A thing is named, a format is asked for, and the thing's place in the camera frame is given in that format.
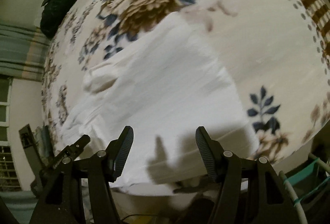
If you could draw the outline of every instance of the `screw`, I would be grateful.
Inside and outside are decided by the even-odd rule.
[[[223,155],[226,156],[226,157],[231,157],[233,155],[233,153],[229,150],[226,150],[223,152]]]
[[[262,164],[265,164],[267,162],[267,159],[265,157],[260,157],[259,162],[261,162]]]
[[[100,150],[96,154],[98,157],[104,157],[104,156],[106,156],[107,153],[104,150]]]
[[[70,157],[65,157],[65,158],[62,160],[62,163],[64,163],[65,165],[68,164],[69,162],[71,162],[71,158],[70,158]]]

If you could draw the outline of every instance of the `white sheet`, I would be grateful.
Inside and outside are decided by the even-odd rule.
[[[258,148],[233,80],[206,39],[177,12],[89,70],[84,87],[85,96],[63,125],[64,144],[87,133],[96,152],[125,125],[134,130],[123,174],[112,187],[205,174],[195,143],[198,126],[240,157]]]

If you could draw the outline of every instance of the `bed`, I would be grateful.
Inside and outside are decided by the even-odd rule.
[[[83,96],[88,69],[125,50],[169,13],[202,20],[235,81],[259,139],[250,156],[272,164],[330,118],[330,11],[326,0],[78,0],[52,40],[42,81],[52,143]]]

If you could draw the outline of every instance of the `window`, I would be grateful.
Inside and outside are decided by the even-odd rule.
[[[0,191],[20,191],[8,142],[9,103],[12,80],[0,75]]]

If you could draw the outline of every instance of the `curtain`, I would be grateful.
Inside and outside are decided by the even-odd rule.
[[[0,74],[41,81],[49,42],[37,27],[0,22]]]

